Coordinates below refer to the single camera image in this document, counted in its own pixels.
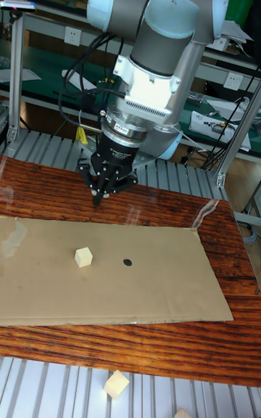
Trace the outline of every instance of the cardboard sheet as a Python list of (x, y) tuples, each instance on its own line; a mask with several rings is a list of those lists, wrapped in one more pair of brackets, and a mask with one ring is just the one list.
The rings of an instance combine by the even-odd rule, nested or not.
[(2, 218), (0, 249), (0, 325), (233, 319), (196, 230)]

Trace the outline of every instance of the black cable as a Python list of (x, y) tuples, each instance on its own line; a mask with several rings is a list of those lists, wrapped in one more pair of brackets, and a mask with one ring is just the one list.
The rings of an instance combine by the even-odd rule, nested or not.
[(20, 116), (20, 122), (25, 125), (25, 127), (29, 130), (32, 131), (32, 128), (30, 128), (30, 126), (26, 123), (25, 120), (23, 120), (23, 118)]
[(256, 75), (258, 74), (258, 71), (259, 71), (259, 67), (257, 66), (257, 68), (256, 68), (256, 70), (255, 70), (255, 72), (254, 72), (254, 75), (251, 77), (250, 82), (249, 82), (249, 83), (248, 83), (248, 85), (247, 85), (246, 90), (244, 91), (243, 95), (239, 98), (239, 100), (238, 100), (238, 102), (237, 102), (237, 104), (236, 104), (236, 107), (235, 107), (234, 111), (231, 113), (231, 115), (230, 115), (229, 119), (227, 119), (227, 121), (225, 122), (225, 125), (224, 125), (224, 127), (223, 127), (223, 130), (221, 131), (221, 133), (220, 133), (220, 135), (219, 135), (218, 139), (216, 140), (216, 142), (215, 142), (215, 144), (214, 144), (214, 146), (213, 146), (213, 148), (212, 148), (211, 152), (208, 154), (207, 159), (205, 160), (204, 165), (202, 166), (202, 168), (203, 168), (203, 169), (205, 169), (205, 168), (209, 168), (209, 167), (207, 167), (206, 165), (207, 165), (210, 161), (214, 161), (214, 164), (213, 164), (213, 165), (212, 165), (212, 167), (211, 167), (211, 168), (213, 168), (213, 166), (214, 166), (214, 165), (216, 164), (216, 162), (218, 161), (218, 160), (217, 160), (217, 161), (215, 160), (215, 156), (219, 155), (219, 154), (220, 154), (220, 152), (224, 149), (224, 147), (221, 147), (221, 149), (220, 149), (218, 152), (216, 152), (216, 153), (215, 153), (215, 156), (213, 155), (213, 154), (214, 154), (214, 150), (215, 150), (215, 148), (218, 146), (218, 143), (219, 143), (219, 141), (220, 141), (221, 137), (223, 136), (223, 134), (224, 134), (224, 132), (225, 132), (226, 128), (228, 127), (228, 124), (231, 122), (232, 117), (235, 115), (235, 113), (236, 113), (237, 109), (239, 108), (239, 105), (241, 104), (242, 100), (244, 100), (244, 97), (247, 95), (247, 92), (248, 92), (248, 90), (249, 90), (249, 87), (251, 86), (251, 84), (252, 84), (252, 82), (253, 82), (254, 78), (256, 77)]
[(83, 86), (83, 74), (80, 74), (80, 86), (81, 86), (81, 91), (80, 92), (72, 92), (72, 91), (68, 91), (67, 90), (67, 83), (70, 81), (70, 78), (72, 78), (73, 74), (75, 73), (75, 71), (80, 67), (81, 69), (83, 68), (83, 64), (84, 62), (87, 60), (87, 58), (89, 57), (89, 55), (92, 53), (93, 50), (98, 49), (100, 46), (106, 44), (110, 39), (112, 38), (112, 36), (109, 33), (102, 33), (101, 35), (97, 36), (89, 45), (89, 47), (87, 48), (87, 50), (83, 53), (83, 55), (76, 60), (76, 62), (74, 62), (71, 67), (69, 68), (69, 70), (67, 70), (64, 80), (63, 80), (63, 84), (62, 84), (62, 88), (61, 91), (59, 93), (59, 99), (58, 99), (58, 106), (59, 106), (59, 111), (62, 115), (62, 117), (66, 120), (69, 121), (70, 123), (72, 123), (75, 126), (79, 126), (79, 122), (71, 120), (69, 117), (67, 117), (67, 115), (64, 113), (63, 109), (62, 109), (62, 96), (64, 94), (64, 92), (66, 92), (67, 94), (72, 94), (74, 96), (82, 96), (83, 94), (96, 94), (98, 92), (106, 92), (109, 95), (110, 94), (114, 94), (115, 96), (118, 97), (125, 97), (125, 94), (119, 91), (115, 91), (113, 89), (109, 89), (109, 88), (95, 88), (95, 89), (89, 89), (89, 90), (84, 90), (84, 86)]
[[(117, 56), (116, 56), (116, 60), (117, 60), (117, 58), (119, 57), (119, 55), (121, 54), (121, 52), (123, 50), (123, 45), (124, 45), (124, 39), (121, 39), (120, 40), (120, 47), (119, 47), (119, 50), (118, 50), (118, 53), (117, 53)], [(111, 84), (111, 80), (112, 80), (112, 76), (113, 76), (113, 69), (114, 69), (114, 66), (111, 68), (111, 70), (109, 72), (109, 76), (108, 76), (108, 79), (107, 79), (107, 85), (105, 87), (109, 88), (109, 85)], [(103, 109), (107, 106), (108, 100), (109, 100), (109, 94), (107, 95), (104, 106), (102, 107)]]

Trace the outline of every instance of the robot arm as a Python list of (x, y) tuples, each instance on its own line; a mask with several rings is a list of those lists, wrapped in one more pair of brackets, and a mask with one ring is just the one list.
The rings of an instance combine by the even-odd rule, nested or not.
[(121, 77), (109, 104), (89, 167), (80, 172), (94, 204), (137, 182), (132, 164), (141, 149), (169, 158), (178, 144), (179, 117), (205, 46), (221, 34), (228, 0), (88, 0), (87, 19), (103, 31), (134, 41), (117, 58)]

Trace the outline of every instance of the metal grating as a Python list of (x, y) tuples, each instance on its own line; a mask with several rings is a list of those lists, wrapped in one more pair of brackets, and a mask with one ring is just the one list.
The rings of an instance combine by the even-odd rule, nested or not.
[[(94, 151), (95, 144), (90, 144), (88, 148)], [(21, 129), (18, 138), (3, 148), (1, 153), (18, 160), (72, 171), (76, 170), (78, 158), (86, 156), (82, 145), (76, 141), (25, 129)], [(159, 159), (149, 161), (135, 171), (139, 184), (144, 186), (228, 200), (225, 190), (217, 187), (211, 171)]]
[(112, 401), (103, 387), (112, 372), (0, 358), (0, 418), (257, 418), (261, 390), (146, 374)]

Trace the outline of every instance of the white paper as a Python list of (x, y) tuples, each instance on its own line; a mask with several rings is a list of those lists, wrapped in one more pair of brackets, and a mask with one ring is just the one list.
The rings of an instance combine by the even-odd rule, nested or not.
[[(64, 78), (68, 70), (62, 70), (62, 77)], [(80, 75), (79, 73), (75, 72), (72, 77), (69, 79), (69, 83), (77, 87), (77, 89), (81, 90), (80, 87)], [(85, 90), (89, 91), (90, 89), (95, 89), (96, 86), (92, 84), (88, 79), (83, 78), (83, 87)]]
[(222, 28), (222, 35), (234, 39), (235, 41), (246, 42), (253, 39), (245, 33), (234, 21), (225, 20)]
[[(213, 132), (211, 126), (204, 124), (204, 122), (220, 123), (220, 120), (217, 120), (216, 118), (213, 118), (213, 117), (204, 116), (198, 112), (192, 112), (191, 124), (189, 126), (190, 131), (204, 134), (205, 136), (212, 137), (213, 139), (219, 139), (220, 134)], [(238, 127), (237, 125), (234, 125), (232, 123), (229, 123), (229, 124), (232, 125), (235, 128), (235, 130)], [(236, 132), (235, 130), (227, 127), (225, 129), (225, 133), (222, 135), (220, 139), (221, 142), (225, 142), (227, 144), (232, 139), (233, 135), (235, 134)], [(246, 150), (247, 152), (251, 149), (251, 144), (250, 144), (248, 134), (246, 135), (241, 148), (243, 150)]]
[[(32, 70), (22, 70), (23, 81), (41, 80), (40, 76), (37, 76)], [(0, 83), (9, 83), (11, 80), (11, 70), (0, 70)]]
[[(208, 104), (214, 109), (217, 110), (218, 113), (223, 116), (226, 120), (229, 119), (231, 113), (236, 108), (235, 102), (223, 102), (222, 100), (206, 100)], [(236, 113), (231, 118), (231, 121), (240, 121), (245, 110), (243, 110), (240, 106), (237, 107)]]

